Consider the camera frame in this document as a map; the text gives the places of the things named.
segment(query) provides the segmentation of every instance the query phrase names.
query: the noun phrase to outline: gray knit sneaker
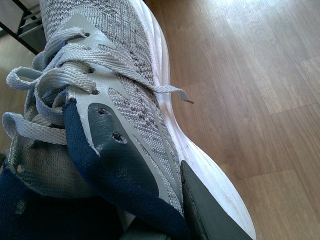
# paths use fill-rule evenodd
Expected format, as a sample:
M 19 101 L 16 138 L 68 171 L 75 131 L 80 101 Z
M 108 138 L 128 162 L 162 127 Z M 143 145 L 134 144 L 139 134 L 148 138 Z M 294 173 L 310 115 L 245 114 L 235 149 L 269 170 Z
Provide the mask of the gray knit sneaker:
M 188 97 L 154 84 L 147 36 L 134 8 L 126 0 L 48 0 L 41 13 L 45 50 L 33 69 L 14 69 L 7 78 L 11 87 L 29 90 L 26 116 L 3 116 L 7 133 L 19 135 L 8 167 L 16 169 L 19 159 L 19 178 L 37 193 L 79 198 L 92 196 L 92 188 L 169 236 L 187 239 L 180 162 L 155 93 Z M 68 174 L 67 185 L 77 190 L 63 189 L 52 178 L 47 183 L 49 171 L 61 166 L 37 169 L 29 157 L 16 155 L 21 147 L 27 156 L 43 156 L 35 146 L 42 142 L 53 144 L 50 161 L 61 156 L 63 171 L 74 176 Z M 85 182 L 74 173 L 65 145 Z
M 142 0 L 48 0 L 41 2 L 41 13 L 44 52 L 33 69 L 14 69 L 7 78 L 28 95 L 24 116 L 6 113 L 2 119 L 13 141 L 0 182 L 14 183 L 12 189 L 23 194 L 13 197 L 0 187 L 3 199 L 14 198 L 12 204 L 0 200 L 0 208 L 16 214 L 9 212 L 9 221 L 0 217 L 0 226 L 12 233 L 0 227 L 0 237 L 118 239 L 120 217 L 123 240 L 188 239 L 184 205 L 193 239 L 235 239 L 229 234 L 234 230 L 238 239 L 255 239 L 232 183 L 175 121 L 169 93 L 191 101 L 169 85 L 166 43 Z M 58 208 L 48 213 L 52 205 Z M 18 228 L 36 222 L 31 214 L 38 212 L 71 218 L 77 234 L 49 221 L 43 225 L 63 237 L 40 230 L 27 236 Z M 88 221 L 90 216 L 98 217 Z M 108 226 L 107 237 L 101 225 Z

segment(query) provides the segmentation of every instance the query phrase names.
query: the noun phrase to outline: shoe sole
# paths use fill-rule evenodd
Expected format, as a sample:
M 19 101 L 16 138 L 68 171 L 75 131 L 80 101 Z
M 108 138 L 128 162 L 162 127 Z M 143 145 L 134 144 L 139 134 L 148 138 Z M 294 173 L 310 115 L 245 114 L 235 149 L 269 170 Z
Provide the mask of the shoe sole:
M 129 0 L 147 36 L 151 54 L 154 82 L 170 84 L 169 54 L 164 34 L 156 18 L 142 0 Z M 169 93 L 157 94 L 157 100 L 176 146 L 180 162 L 190 166 L 222 209 L 254 240 L 257 239 L 250 214 L 234 185 L 221 168 L 180 129 Z

